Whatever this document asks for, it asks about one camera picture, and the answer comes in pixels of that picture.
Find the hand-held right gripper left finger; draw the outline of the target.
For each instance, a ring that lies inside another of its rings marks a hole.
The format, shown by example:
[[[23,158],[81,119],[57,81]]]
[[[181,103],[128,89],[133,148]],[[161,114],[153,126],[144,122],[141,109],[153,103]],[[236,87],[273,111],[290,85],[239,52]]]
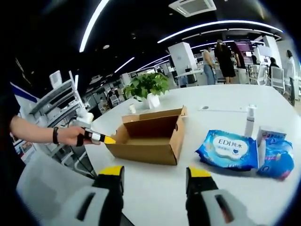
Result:
[[[124,166],[104,168],[91,186],[76,196],[75,222],[80,226],[119,226],[124,207]]]

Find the person's left hand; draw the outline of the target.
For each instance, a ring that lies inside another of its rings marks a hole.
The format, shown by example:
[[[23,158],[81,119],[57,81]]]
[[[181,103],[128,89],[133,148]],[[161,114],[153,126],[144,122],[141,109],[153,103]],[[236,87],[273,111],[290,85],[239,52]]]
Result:
[[[84,135],[84,133],[84,129],[78,126],[60,128],[57,131],[57,140],[65,145],[76,145],[78,136]]]

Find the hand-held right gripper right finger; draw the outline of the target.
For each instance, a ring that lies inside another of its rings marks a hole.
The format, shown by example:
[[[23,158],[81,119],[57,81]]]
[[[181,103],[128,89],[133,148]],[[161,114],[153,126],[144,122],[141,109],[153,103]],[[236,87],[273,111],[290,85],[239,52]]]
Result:
[[[219,189],[204,169],[186,168],[186,211],[190,226],[248,226],[246,207]]]

